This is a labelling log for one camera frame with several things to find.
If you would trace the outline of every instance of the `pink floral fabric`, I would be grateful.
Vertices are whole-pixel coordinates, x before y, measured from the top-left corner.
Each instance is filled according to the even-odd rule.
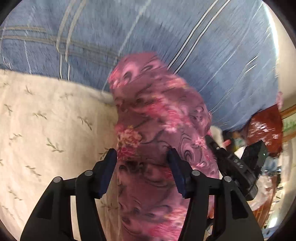
[[[204,139],[211,115],[201,96],[153,53],[123,58],[108,81],[118,108],[116,170],[123,239],[178,240],[189,200],[177,191],[167,151],[176,148],[193,169],[219,178]]]

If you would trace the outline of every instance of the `bright light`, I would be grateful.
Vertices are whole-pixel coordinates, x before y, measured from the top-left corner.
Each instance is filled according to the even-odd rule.
[[[269,229],[273,228],[276,225],[276,221],[277,221],[277,218],[273,218],[272,220],[270,220],[268,228]]]

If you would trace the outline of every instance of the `clear plastic bag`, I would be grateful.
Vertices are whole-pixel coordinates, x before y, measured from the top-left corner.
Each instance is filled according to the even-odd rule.
[[[248,201],[252,211],[261,207],[272,195],[272,181],[269,176],[260,176],[256,184],[258,187],[258,193],[252,201]]]

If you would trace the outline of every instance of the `black device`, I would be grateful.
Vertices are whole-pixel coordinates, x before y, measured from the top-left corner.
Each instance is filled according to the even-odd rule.
[[[235,162],[234,154],[219,148],[210,136],[206,141],[222,168],[222,180],[193,170],[188,162],[181,160],[176,149],[168,151],[167,160],[177,189],[184,198],[190,198],[179,240],[202,241],[207,226],[213,222],[213,233],[208,241],[262,241],[261,229],[246,197],[254,197],[257,193],[258,189],[254,187],[260,174],[258,169],[264,163],[265,145],[256,143],[250,146],[244,152],[245,162]],[[252,160],[250,166],[246,164],[248,160]],[[70,196],[76,196],[81,240],[105,241],[94,199],[100,199],[107,192],[116,161],[116,151],[110,149],[103,161],[77,178],[63,180],[55,177],[34,208],[20,240],[74,240]],[[209,195],[215,195],[214,220],[207,219]]]

